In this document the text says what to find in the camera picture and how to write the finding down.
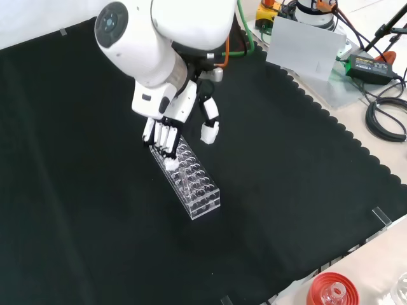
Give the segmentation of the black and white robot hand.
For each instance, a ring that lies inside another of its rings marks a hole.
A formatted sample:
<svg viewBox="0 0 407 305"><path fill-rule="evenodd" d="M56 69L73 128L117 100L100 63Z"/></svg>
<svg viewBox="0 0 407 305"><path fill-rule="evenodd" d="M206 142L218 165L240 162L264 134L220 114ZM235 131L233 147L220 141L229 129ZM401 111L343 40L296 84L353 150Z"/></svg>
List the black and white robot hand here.
<svg viewBox="0 0 407 305"><path fill-rule="evenodd" d="M212 97L214 89L214 83L209 80L188 81L180 94L170 83L156 88L135 84L132 110L147 118L142 141L162 157L166 170L179 167L177 147L196 104L204 117L200 140L208 145L215 142L219 133L219 111Z"/></svg>

